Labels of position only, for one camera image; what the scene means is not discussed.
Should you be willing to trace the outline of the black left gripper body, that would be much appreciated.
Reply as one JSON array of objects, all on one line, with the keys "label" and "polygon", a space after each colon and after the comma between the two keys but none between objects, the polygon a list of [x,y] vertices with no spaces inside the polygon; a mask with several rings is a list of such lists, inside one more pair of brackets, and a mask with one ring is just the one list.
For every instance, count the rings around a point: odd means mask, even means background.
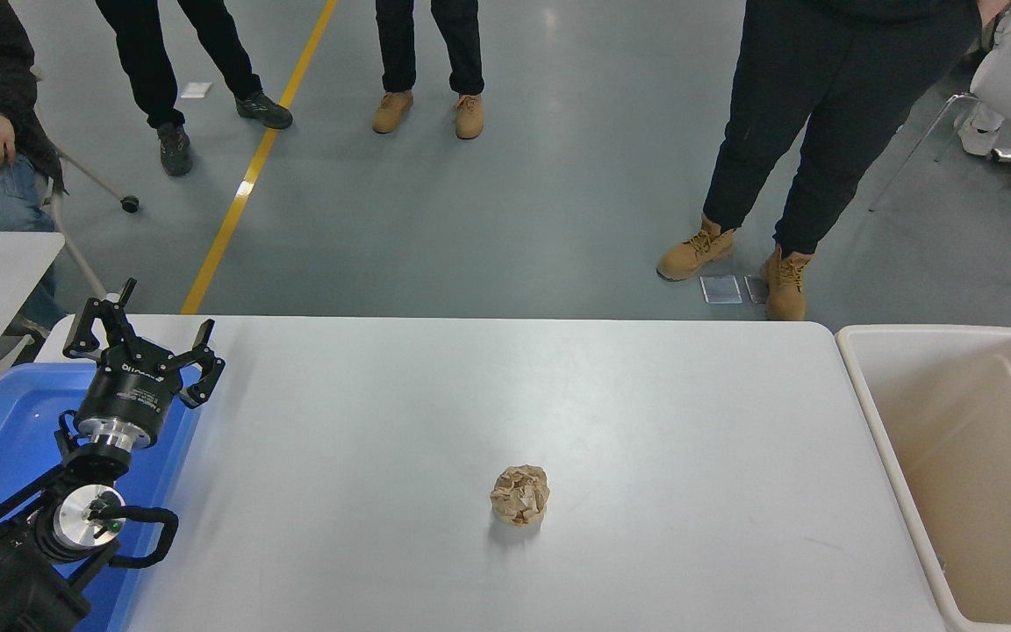
[{"label": "black left gripper body", "polygon": [[101,420],[119,420],[137,427],[141,435],[157,435],[174,397],[183,388],[179,372],[160,372],[145,353],[141,368],[123,349],[106,349],[87,396],[77,408],[75,428],[92,435]]}]

